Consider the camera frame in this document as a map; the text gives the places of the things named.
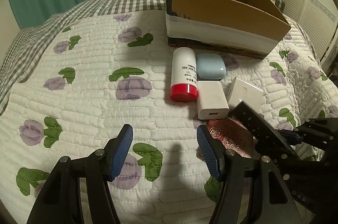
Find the white floral quilt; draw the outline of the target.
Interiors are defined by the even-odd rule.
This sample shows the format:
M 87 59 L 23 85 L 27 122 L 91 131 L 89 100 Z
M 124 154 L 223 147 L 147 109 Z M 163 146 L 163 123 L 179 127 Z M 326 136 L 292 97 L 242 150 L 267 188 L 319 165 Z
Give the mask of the white floral quilt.
M 169 98 L 164 11 L 84 18 L 14 83 L 1 113 L 1 201 L 25 223 L 57 160 L 88 156 L 124 124 L 134 140 L 110 184 L 122 223 L 207 223 L 215 180 L 197 155 L 195 103 Z

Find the white square box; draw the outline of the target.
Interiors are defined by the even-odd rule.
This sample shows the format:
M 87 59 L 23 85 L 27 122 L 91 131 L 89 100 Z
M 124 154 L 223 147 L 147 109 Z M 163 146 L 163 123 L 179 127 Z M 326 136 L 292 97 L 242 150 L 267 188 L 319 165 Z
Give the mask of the white square box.
M 259 113 L 262 104 L 263 90 L 259 87 L 235 77 L 229 87 L 226 100 L 230 110 L 244 102 L 251 109 Z

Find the light blue earbud case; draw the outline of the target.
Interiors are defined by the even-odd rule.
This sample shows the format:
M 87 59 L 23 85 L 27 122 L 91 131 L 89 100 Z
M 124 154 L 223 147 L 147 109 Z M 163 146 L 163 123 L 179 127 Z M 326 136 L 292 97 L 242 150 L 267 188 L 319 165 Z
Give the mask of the light blue earbud case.
M 203 80 L 221 80 L 226 75 L 226 66 L 219 54 L 200 53 L 196 55 L 196 72 Z

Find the white power adapter cube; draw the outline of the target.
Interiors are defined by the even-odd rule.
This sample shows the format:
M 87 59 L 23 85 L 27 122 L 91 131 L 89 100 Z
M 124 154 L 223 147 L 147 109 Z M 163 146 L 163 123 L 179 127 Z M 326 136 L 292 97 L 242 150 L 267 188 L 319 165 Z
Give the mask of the white power adapter cube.
M 230 109 L 220 81 L 198 81 L 198 119 L 224 119 Z

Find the cardboard box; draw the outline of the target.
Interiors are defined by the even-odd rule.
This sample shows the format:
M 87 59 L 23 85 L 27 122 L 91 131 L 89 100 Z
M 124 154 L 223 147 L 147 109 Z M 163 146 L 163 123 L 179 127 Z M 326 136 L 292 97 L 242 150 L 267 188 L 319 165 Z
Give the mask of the cardboard box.
M 168 45 L 265 58 L 291 26 L 271 0 L 166 0 Z

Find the grey checkered bedsheet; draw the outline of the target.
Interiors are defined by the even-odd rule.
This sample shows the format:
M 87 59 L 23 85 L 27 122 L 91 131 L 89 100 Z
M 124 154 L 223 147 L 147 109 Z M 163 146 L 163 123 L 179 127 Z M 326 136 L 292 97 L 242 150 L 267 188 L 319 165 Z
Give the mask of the grey checkered bedsheet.
M 22 29 L 5 54 L 1 65 L 1 113 L 4 113 L 14 83 L 25 82 L 43 52 L 66 27 L 88 17 L 117 15 L 143 10 L 164 10 L 166 0 L 86 0 L 70 10 L 54 14 L 43 24 Z

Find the white bottle red cap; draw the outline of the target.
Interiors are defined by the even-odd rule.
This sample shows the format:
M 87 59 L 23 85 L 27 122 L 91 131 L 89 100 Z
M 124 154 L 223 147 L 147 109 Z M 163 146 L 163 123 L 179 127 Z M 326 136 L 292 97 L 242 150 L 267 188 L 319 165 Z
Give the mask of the white bottle red cap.
M 170 99 L 192 102 L 198 98 L 196 56 L 186 47 L 177 48 L 172 56 Z

